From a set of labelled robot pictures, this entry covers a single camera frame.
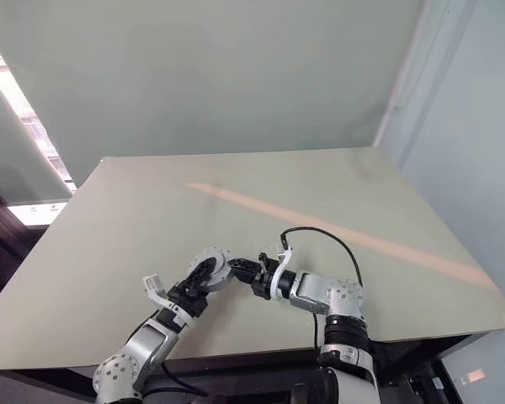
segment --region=wall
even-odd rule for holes
[[[0,195],[9,204],[71,197],[71,192],[26,133],[26,128],[1,92]]]
[[[411,140],[380,147],[505,294],[505,0],[478,0]],[[505,402],[505,332],[444,360],[463,401]]]
[[[0,0],[75,183],[101,157],[368,146],[420,0]]]

